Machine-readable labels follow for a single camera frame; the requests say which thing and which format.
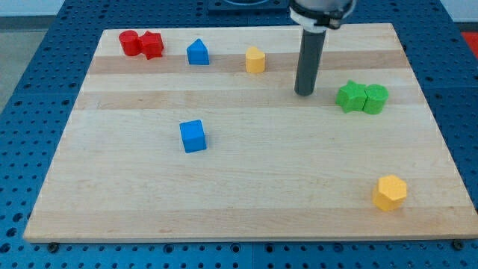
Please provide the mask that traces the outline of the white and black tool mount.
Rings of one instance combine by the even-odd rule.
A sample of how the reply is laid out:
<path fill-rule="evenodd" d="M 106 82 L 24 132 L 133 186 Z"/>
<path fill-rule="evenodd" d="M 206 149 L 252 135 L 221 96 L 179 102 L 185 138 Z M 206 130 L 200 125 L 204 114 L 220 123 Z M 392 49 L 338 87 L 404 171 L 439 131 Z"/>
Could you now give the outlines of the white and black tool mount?
<path fill-rule="evenodd" d="M 355 10 L 356 0 L 290 0 L 290 16 L 305 31 L 321 33 L 339 29 Z"/>

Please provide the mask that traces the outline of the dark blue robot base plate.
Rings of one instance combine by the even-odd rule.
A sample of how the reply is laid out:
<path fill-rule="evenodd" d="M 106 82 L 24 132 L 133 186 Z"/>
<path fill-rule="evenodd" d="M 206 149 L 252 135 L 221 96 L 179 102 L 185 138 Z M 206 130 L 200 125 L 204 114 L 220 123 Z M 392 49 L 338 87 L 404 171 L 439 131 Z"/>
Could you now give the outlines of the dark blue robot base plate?
<path fill-rule="evenodd" d="M 210 14 L 283 11 L 289 6 L 288 0 L 207 0 Z"/>

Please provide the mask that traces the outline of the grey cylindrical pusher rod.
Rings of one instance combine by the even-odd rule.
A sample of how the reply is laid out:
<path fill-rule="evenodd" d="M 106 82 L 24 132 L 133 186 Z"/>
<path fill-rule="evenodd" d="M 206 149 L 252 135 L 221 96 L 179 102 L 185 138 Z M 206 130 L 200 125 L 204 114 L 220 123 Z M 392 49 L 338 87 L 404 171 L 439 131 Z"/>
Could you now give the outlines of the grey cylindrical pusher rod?
<path fill-rule="evenodd" d="M 294 85 L 295 93 L 300 96 L 310 96 L 314 92 L 325 37 L 325 31 L 302 32 Z"/>

